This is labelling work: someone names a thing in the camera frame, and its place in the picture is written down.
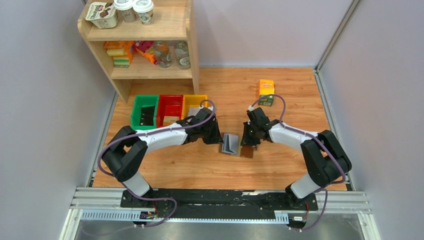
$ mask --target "wooden tabletop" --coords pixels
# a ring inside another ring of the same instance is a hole
[[[275,93],[284,97],[284,122],[307,131],[329,129],[310,68],[201,68],[200,94],[208,95],[215,103],[221,133],[243,135],[247,107],[258,98],[259,79],[274,80]],[[193,94],[192,80],[134,80],[128,103],[117,100],[107,143],[121,127],[130,125],[135,96],[143,94]],[[262,109],[274,120],[280,117],[283,104],[276,99],[273,106]],[[153,188],[235,190],[284,190],[307,172],[302,153],[282,144],[262,142],[254,158],[225,155],[218,152],[218,147],[205,145],[199,139],[162,148],[146,155],[139,171]],[[122,185],[97,171],[93,187]],[[346,190],[346,185],[332,185],[328,189]]]

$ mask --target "white wall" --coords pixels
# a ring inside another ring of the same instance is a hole
[[[202,66],[315,66],[351,0],[194,0]]]
[[[424,2],[364,0],[322,70],[384,240],[423,239]]]
[[[78,33],[82,9],[2,2],[0,239],[58,239],[92,167],[113,88]]]

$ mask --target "shelf board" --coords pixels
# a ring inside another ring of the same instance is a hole
[[[191,79],[191,68],[182,70],[176,63],[174,49],[170,47],[172,65],[162,68],[150,63],[147,59],[134,53],[128,68],[114,67],[110,78],[112,79]]]
[[[154,23],[143,25],[139,19],[124,22],[119,18],[116,27],[99,29],[94,24],[88,33],[89,41],[119,40],[186,40],[186,7],[155,6]]]

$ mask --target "gray floor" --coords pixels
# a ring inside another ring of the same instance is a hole
[[[311,225],[317,215],[310,215]],[[131,226],[125,221],[81,221],[79,227],[90,234],[104,234]],[[248,223],[166,222],[152,228],[131,228],[107,236],[88,236],[78,231],[77,240],[363,240],[357,215],[328,214],[313,230],[294,232],[286,225]]]

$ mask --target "black object in green bin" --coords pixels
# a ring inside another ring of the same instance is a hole
[[[140,126],[155,125],[155,106],[146,106],[141,108]]]

